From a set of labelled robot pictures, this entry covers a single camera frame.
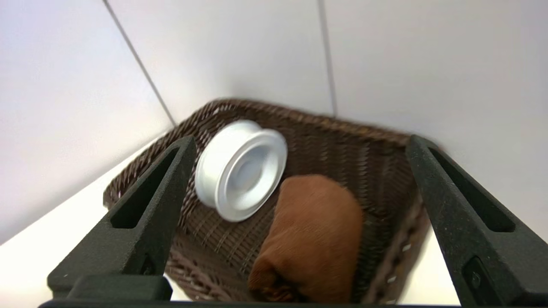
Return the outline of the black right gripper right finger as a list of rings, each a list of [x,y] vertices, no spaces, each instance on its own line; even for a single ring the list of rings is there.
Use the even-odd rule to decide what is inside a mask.
[[[405,154],[462,307],[548,304],[548,246],[429,140]]]

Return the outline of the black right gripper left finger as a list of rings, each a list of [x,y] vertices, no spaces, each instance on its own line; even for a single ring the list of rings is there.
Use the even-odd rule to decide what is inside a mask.
[[[169,301],[167,259],[196,157],[194,137],[171,144],[49,273],[53,300]]]

